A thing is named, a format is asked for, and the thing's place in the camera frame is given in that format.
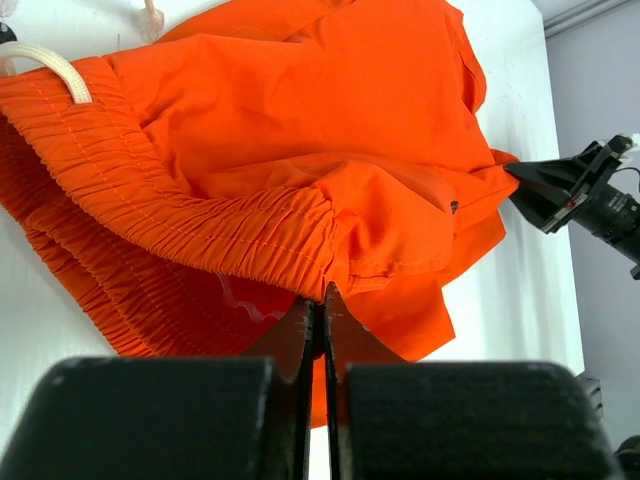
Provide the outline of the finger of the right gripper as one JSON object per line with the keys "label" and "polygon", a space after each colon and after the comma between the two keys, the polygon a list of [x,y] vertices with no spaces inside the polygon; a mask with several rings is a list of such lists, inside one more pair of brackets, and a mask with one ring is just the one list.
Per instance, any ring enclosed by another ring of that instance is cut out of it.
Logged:
{"label": "finger of the right gripper", "polygon": [[587,173],[587,164],[577,157],[508,163],[505,170],[519,181],[554,188],[577,188],[595,184],[594,177]]}
{"label": "finger of the right gripper", "polygon": [[543,183],[521,180],[510,200],[519,213],[540,231],[558,231],[569,222],[567,214],[557,218],[571,200],[573,187],[566,182]]}

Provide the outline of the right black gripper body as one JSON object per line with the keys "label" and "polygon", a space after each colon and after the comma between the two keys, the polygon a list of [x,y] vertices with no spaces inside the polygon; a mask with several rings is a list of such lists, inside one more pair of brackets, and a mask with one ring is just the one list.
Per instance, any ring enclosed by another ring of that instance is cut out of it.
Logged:
{"label": "right black gripper body", "polygon": [[610,185],[611,177],[620,173],[623,170],[623,165],[628,161],[626,155],[634,150],[635,137],[633,135],[616,135],[606,143],[594,141],[583,152],[573,156],[587,164],[587,173],[594,177],[595,184],[573,188],[571,200],[563,210],[556,214],[556,217],[562,218],[567,214],[569,222],[574,221],[578,209],[589,198],[597,196],[605,185]]}

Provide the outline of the orange shorts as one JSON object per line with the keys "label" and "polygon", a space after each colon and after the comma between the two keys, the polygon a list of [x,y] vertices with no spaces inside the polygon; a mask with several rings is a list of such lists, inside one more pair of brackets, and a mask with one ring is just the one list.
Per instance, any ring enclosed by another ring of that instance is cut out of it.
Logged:
{"label": "orange shorts", "polygon": [[157,43],[1,81],[1,202],[114,350],[240,353],[339,288],[418,361],[518,183],[444,1],[230,1]]}

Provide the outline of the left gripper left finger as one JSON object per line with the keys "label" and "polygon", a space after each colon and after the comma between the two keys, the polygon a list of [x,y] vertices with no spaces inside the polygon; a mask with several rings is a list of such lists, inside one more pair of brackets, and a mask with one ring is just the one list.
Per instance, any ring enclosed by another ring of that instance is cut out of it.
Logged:
{"label": "left gripper left finger", "polygon": [[75,357],[37,384],[5,479],[305,479],[314,305],[234,357]]}

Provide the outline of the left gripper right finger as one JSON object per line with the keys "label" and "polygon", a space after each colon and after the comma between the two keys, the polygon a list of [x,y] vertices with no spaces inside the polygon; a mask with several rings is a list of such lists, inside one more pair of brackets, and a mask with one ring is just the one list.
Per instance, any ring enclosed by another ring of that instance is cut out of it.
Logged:
{"label": "left gripper right finger", "polygon": [[578,379],[540,361],[403,360],[327,289],[334,479],[621,479]]}

